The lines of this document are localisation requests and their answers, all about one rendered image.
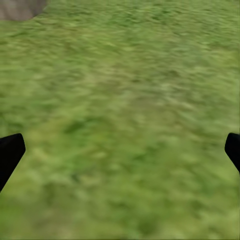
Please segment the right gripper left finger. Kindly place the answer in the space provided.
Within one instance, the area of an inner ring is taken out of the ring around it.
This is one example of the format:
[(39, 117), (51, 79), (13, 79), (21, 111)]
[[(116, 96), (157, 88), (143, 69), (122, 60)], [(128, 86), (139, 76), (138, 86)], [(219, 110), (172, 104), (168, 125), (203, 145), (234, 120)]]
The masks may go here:
[(21, 133), (0, 138), (0, 193), (25, 152)]

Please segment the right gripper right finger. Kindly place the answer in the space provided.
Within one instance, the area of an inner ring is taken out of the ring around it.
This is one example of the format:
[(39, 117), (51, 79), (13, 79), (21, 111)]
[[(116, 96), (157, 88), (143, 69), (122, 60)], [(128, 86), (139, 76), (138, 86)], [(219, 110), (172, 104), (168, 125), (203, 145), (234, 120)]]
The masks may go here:
[(237, 170), (240, 172), (240, 135), (229, 133), (224, 150)]

